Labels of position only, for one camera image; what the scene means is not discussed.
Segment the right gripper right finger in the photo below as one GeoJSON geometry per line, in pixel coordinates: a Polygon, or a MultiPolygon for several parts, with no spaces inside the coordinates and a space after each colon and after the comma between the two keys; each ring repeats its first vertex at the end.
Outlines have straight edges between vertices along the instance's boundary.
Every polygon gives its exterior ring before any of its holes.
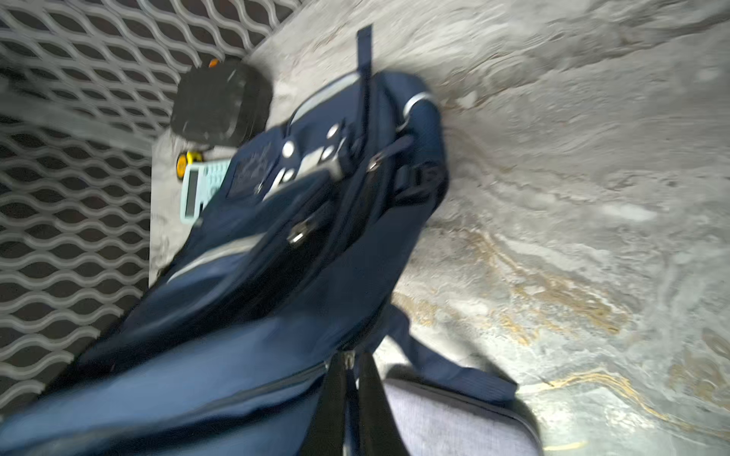
{"type": "Polygon", "coordinates": [[[359,454],[409,455],[370,353],[359,359],[359,454]]]}

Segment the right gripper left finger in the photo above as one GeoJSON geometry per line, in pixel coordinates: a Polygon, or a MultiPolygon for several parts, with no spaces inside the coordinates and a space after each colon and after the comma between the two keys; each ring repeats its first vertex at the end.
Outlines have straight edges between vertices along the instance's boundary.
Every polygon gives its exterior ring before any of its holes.
{"type": "Polygon", "coordinates": [[[343,453],[346,395],[347,355],[336,353],[329,364],[316,411],[298,454],[340,456],[343,453]]]}

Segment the navy blue backpack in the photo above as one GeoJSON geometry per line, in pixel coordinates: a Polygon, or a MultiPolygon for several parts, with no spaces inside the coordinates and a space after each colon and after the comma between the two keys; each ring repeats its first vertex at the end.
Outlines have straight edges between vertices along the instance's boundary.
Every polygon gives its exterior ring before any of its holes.
{"type": "Polygon", "coordinates": [[[416,76],[357,69],[233,157],[141,301],[1,425],[5,455],[298,455],[336,353],[343,449],[359,453],[359,359],[386,337],[434,387],[516,387],[411,336],[392,294],[449,186],[441,116],[416,76]]]}

